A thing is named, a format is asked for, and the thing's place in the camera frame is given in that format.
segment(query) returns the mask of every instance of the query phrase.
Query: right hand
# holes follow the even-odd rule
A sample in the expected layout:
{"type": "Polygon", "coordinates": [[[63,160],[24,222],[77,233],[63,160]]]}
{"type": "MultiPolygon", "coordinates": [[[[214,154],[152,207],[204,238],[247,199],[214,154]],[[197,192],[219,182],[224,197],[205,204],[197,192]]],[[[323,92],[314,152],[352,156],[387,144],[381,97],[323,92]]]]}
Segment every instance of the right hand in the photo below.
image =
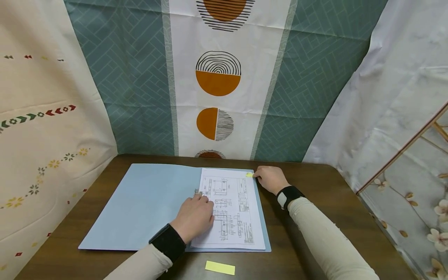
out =
{"type": "Polygon", "coordinates": [[[258,166],[254,178],[257,178],[261,186],[274,195],[291,185],[286,180],[283,171],[275,166],[258,166]]]}
{"type": "Polygon", "coordinates": [[[212,225],[213,201],[208,197],[195,194],[182,204],[177,217],[170,223],[185,244],[206,232],[212,225]]]}

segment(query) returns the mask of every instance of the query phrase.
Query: white floral curtain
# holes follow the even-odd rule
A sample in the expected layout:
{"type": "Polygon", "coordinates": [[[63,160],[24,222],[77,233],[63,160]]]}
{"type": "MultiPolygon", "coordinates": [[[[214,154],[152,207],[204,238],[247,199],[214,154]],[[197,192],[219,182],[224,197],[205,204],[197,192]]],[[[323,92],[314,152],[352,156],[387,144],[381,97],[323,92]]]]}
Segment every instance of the white floral curtain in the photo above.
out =
{"type": "Polygon", "coordinates": [[[447,36],[447,1],[389,0],[303,161],[334,166],[354,191],[370,182],[446,104],[447,36]]]}
{"type": "Polygon", "coordinates": [[[447,131],[448,112],[360,193],[420,279],[448,279],[447,131]]]}

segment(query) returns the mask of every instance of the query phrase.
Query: brown table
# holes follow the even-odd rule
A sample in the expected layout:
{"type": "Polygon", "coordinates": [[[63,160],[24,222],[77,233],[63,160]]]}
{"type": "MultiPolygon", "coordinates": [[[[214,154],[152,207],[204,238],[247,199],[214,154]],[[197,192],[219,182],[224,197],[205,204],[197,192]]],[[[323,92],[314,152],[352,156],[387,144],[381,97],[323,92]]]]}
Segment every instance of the brown table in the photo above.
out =
{"type": "MultiPolygon", "coordinates": [[[[120,155],[112,160],[16,279],[103,279],[132,253],[78,250],[87,232],[132,163],[256,169],[275,165],[346,235],[381,280],[414,279],[341,175],[327,165],[120,155]]],[[[162,279],[324,279],[299,231],[275,197],[258,187],[271,253],[186,253],[162,279]],[[207,260],[231,264],[235,276],[205,271],[207,260]]]]}

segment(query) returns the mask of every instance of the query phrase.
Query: beige sleeve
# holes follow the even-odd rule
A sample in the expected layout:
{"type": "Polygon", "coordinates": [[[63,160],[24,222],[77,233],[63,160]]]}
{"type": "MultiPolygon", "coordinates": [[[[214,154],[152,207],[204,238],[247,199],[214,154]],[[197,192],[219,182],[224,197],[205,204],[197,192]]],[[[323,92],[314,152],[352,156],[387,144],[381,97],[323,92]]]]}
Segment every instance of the beige sleeve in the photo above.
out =
{"type": "Polygon", "coordinates": [[[308,199],[293,200],[288,210],[328,280],[379,280],[345,235],[308,199]]]}
{"type": "Polygon", "coordinates": [[[171,260],[157,250],[154,245],[149,244],[130,256],[105,279],[155,280],[171,266],[171,260]]]}

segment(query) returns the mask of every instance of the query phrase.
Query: yellow sticky note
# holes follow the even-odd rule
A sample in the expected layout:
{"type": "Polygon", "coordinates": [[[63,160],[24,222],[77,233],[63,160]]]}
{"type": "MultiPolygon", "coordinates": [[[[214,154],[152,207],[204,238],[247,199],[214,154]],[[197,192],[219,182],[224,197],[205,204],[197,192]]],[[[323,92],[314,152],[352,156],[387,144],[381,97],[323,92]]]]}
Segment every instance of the yellow sticky note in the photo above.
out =
{"type": "Polygon", "coordinates": [[[235,275],[235,266],[223,263],[215,263],[207,261],[205,264],[205,270],[215,271],[229,275],[235,275]]]}

